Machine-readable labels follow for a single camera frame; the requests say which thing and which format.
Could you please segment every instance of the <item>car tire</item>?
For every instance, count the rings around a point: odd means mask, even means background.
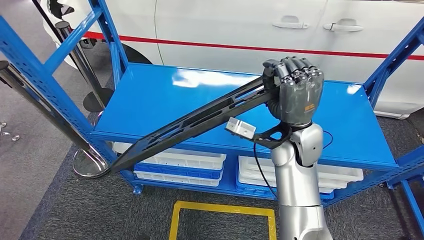
[[[138,64],[152,64],[151,61],[147,59],[143,54],[139,53],[134,48],[125,45],[122,43],[123,50],[125,51],[126,57],[128,58],[128,61],[131,63],[138,63]]]

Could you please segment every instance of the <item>blue shelf top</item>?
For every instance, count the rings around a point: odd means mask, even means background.
[[[130,63],[91,134],[102,140],[135,143],[255,78],[247,73]],[[256,126],[257,133],[278,123],[264,104],[237,118]],[[333,135],[320,164],[375,170],[398,166],[361,84],[326,81],[313,121]],[[324,146],[330,140],[324,133]],[[253,144],[229,134],[224,125],[176,147],[253,156]],[[257,152],[259,157],[270,158],[269,149],[258,146]]]

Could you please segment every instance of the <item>white car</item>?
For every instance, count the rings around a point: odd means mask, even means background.
[[[359,83],[424,15],[421,0],[106,2],[132,61],[260,74],[263,61],[298,55],[317,63],[328,80]],[[41,0],[41,6],[53,24],[62,18],[73,28],[91,11],[88,0]],[[97,23],[85,37],[103,37]],[[387,81],[376,113],[404,119],[423,108],[423,67],[420,46]]]

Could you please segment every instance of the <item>black cable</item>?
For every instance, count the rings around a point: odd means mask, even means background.
[[[328,135],[330,135],[331,140],[329,143],[327,143],[322,149],[324,150],[326,147],[328,147],[330,144],[333,143],[334,137],[333,135],[329,132],[329,131],[325,131],[323,130],[324,133],[327,133]],[[259,160],[258,160],[258,156],[256,155],[256,142],[253,143],[253,154],[254,154],[254,159],[256,160],[256,164],[257,167],[259,168],[259,172],[262,175],[263,180],[265,181],[266,185],[268,186],[269,190],[271,190],[271,193],[275,196],[276,199],[278,199],[277,194],[274,192],[273,188],[271,187],[271,185],[268,183],[267,178],[264,175],[264,172],[262,171],[261,165],[259,164]]]
[[[253,143],[253,154],[254,154],[254,159],[256,160],[257,167],[259,168],[259,171],[260,171],[260,174],[262,175],[263,180],[265,181],[265,183],[268,186],[269,190],[271,190],[271,193],[278,200],[277,194],[274,192],[273,188],[268,183],[267,179],[265,178],[264,172],[262,171],[261,165],[259,164],[258,156],[256,155],[256,142]]]
[[[330,135],[331,140],[330,140],[330,142],[329,142],[329,143],[327,143],[327,144],[326,144],[326,145],[322,148],[322,150],[324,150],[324,149],[326,149],[326,147],[330,146],[330,144],[332,144],[332,143],[333,143],[333,140],[334,140],[333,135],[332,135],[329,131],[323,130],[323,132],[324,132],[324,133],[327,133],[328,135]]]

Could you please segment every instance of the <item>blue metal shelf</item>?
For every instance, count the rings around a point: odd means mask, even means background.
[[[113,142],[134,143],[256,77],[246,73],[129,63],[91,135]],[[265,105],[237,118],[254,125],[259,133],[278,124]],[[398,166],[361,84],[326,81],[313,120],[334,137],[333,143],[324,149],[320,164],[374,170]],[[330,140],[325,134],[324,145]],[[253,157],[253,144],[229,134],[224,125],[176,147]],[[257,151],[260,157],[271,158],[269,149],[259,146]]]
[[[249,198],[260,198],[267,200],[276,200],[272,195],[262,194],[261,192],[240,192],[237,190],[237,173],[239,171],[239,161],[238,155],[228,155],[225,160],[225,165],[222,172],[222,179],[219,182],[218,186],[201,186],[194,184],[182,184],[182,183],[173,183],[165,181],[153,181],[139,179],[133,176],[133,182],[138,185],[147,185],[147,186],[156,186],[156,187],[165,187],[181,190],[190,190],[197,192],[208,192],[214,194],[226,194],[240,197],[249,197]],[[321,194],[321,198],[328,199],[331,198],[332,194]]]
[[[78,133],[109,162],[116,160],[105,141],[134,143],[143,135],[235,89],[256,76],[222,72],[129,63],[105,0],[88,0],[93,11],[75,28],[45,64],[30,51],[19,36],[0,16],[0,51],[25,75],[35,90],[45,97]],[[97,20],[111,51],[113,79],[118,88],[93,129],[52,72],[73,49],[82,34]],[[394,160],[373,113],[386,79],[424,44],[424,17],[400,42],[364,84],[326,81],[314,121],[329,131],[333,143],[319,160],[321,164],[367,168],[374,171],[362,181],[336,189],[325,206],[337,203],[379,183],[413,176],[424,168],[424,145]],[[264,106],[240,118],[263,131],[277,122]],[[324,136],[324,143],[330,139]],[[250,142],[234,137],[216,127],[176,146],[181,149],[225,153],[228,156],[252,156]],[[269,150],[258,148],[259,157],[269,157]],[[229,194],[243,197],[261,196],[240,193],[236,189],[236,160],[226,161],[222,183],[218,187],[183,185],[135,179],[128,170],[121,175],[140,194],[143,185]]]

